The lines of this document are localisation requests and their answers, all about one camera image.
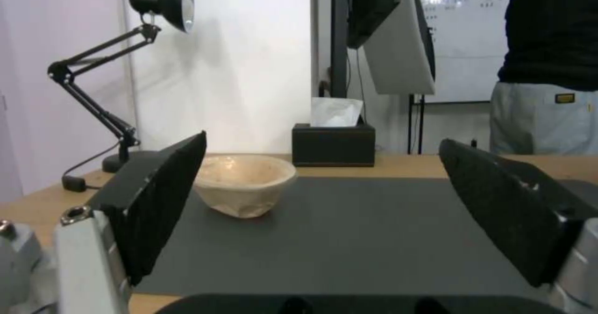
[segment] paper bowl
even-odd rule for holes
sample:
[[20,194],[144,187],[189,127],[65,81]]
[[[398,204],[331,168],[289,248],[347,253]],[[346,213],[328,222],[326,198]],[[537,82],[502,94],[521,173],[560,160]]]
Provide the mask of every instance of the paper bowl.
[[297,177],[295,167],[267,156],[214,156],[201,163],[193,188],[212,209],[237,218],[259,217]]

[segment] lamp arm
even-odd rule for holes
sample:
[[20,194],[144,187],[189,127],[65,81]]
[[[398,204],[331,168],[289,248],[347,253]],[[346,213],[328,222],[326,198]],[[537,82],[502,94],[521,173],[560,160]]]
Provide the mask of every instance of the lamp arm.
[[[140,27],[132,29],[128,33],[125,33],[119,37],[111,39],[103,44],[91,48],[81,54],[73,56],[69,59],[56,61],[52,63],[48,68],[48,76],[59,84],[66,92],[72,95],[85,109],[87,109],[93,116],[96,117],[107,129],[109,129],[119,140],[120,150],[119,155],[121,160],[128,159],[127,148],[131,146],[137,146],[139,140],[134,136],[135,128],[126,123],[124,120],[118,118],[114,114],[111,114],[107,110],[103,109],[94,99],[87,95],[79,86],[75,84],[75,78],[87,71],[91,71],[96,67],[104,65],[109,61],[113,61],[119,57],[122,57],[130,52],[137,49],[143,48],[148,44],[154,43],[156,36],[160,31],[160,27],[153,24],[143,24]],[[130,46],[124,50],[116,52],[110,56],[99,57],[99,58],[87,58],[92,54],[96,54],[106,48],[125,41],[136,35],[142,35],[144,40],[133,46]],[[75,71],[71,70],[71,67],[85,65]]]

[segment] metal bolt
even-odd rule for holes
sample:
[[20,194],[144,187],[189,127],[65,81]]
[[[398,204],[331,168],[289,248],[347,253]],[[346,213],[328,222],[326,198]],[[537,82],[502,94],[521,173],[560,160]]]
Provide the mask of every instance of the metal bolt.
[[17,237],[17,229],[8,220],[0,220],[0,237],[13,241]]
[[62,217],[60,217],[60,224],[66,227],[66,225],[75,224],[80,221],[87,220],[87,218],[93,217],[92,208],[89,206],[76,206],[66,210]]

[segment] tissue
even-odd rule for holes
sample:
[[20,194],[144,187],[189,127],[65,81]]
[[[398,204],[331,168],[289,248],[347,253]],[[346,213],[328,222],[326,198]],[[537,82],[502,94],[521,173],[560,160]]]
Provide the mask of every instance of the tissue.
[[363,101],[339,98],[312,98],[312,127],[354,127]]

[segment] black tissue box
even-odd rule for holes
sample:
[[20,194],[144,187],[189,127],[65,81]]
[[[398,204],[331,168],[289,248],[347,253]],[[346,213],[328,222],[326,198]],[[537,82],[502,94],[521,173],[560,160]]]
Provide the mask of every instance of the black tissue box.
[[310,127],[296,124],[292,131],[296,167],[374,167],[376,130],[356,127]]

